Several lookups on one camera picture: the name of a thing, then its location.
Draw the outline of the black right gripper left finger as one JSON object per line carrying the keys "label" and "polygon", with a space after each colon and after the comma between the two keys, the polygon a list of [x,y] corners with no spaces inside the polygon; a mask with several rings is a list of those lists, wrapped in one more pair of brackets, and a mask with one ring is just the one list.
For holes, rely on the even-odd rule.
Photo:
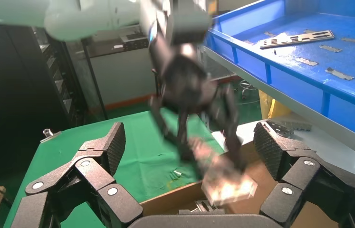
{"label": "black right gripper left finger", "polygon": [[27,185],[11,226],[58,228],[83,203],[107,228],[130,226],[143,216],[143,207],[114,178],[125,145],[121,122],[104,137],[84,142],[69,162]]}

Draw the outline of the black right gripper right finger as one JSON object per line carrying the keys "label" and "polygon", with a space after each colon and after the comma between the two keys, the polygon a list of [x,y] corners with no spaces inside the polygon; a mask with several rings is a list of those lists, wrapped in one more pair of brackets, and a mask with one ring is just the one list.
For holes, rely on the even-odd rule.
{"label": "black right gripper right finger", "polygon": [[261,215],[288,228],[311,202],[339,227],[355,228],[355,174],[324,161],[301,141],[278,135],[269,122],[256,124],[253,143],[277,182]]}

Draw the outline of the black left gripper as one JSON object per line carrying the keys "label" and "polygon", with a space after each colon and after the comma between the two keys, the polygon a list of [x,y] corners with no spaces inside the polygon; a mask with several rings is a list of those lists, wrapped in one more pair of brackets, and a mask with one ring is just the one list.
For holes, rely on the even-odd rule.
{"label": "black left gripper", "polygon": [[[226,156],[237,171],[244,172],[247,163],[240,152],[242,142],[237,136],[239,112],[232,87],[218,89],[217,83],[208,78],[197,53],[157,54],[156,72],[161,91],[150,98],[150,113],[164,139],[177,148],[180,159],[194,160],[187,137],[188,114],[210,106],[210,117],[225,137]],[[162,107],[176,113],[183,112],[178,114],[177,134],[169,129],[161,114]]]}

